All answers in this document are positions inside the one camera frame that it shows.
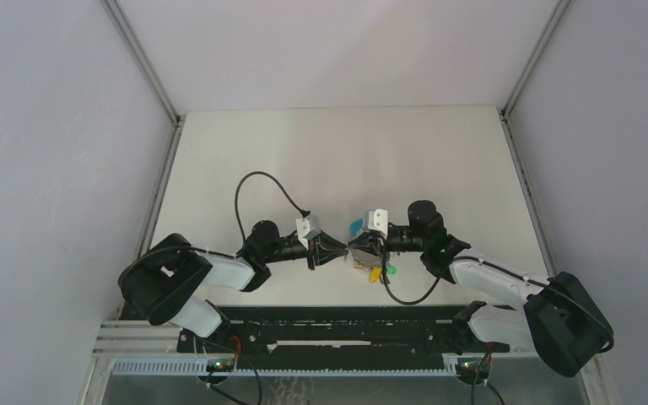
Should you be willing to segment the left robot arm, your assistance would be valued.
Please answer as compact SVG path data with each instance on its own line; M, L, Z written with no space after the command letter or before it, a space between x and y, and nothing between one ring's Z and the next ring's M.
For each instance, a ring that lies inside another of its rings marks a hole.
M230 330L215 304L196 297L201 286L252 292L270 278L271 263L304 260L313 270L347 252L347 245L321 230L312 215L296 219L286 236L273 221L256 223L234 256L196 247L173 233L126 267L117 286L150 325L188 330L207 350L218 352L228 345Z

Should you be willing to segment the metal key organizer ring plate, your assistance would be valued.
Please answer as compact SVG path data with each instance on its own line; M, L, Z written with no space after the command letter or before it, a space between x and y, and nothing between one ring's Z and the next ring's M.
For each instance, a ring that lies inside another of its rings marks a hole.
M353 242L360 236L368 236L368 229L365 228L365 221L358 219L352 222L348 228L348 242ZM395 267L389 264L389 249L386 247L386 235L375 232L374 246L364 250L349 247L350 255L354 261L354 268L359 270L366 270L369 272L369 282L372 284L380 283L386 284L384 272Z

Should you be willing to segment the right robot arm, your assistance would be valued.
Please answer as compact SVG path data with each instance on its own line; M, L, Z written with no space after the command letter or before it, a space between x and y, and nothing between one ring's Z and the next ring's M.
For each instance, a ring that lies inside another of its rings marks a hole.
M381 263L394 253L417 252L435 278L493 298L493 304L470 304L462 312L453 332L463 350L503 343L534 351L550 369L573 377L614 346L613 327L576 276L543 277L498 264L449 233L429 200L409 205L406 225L389 222L384 209L368 211L348 246Z

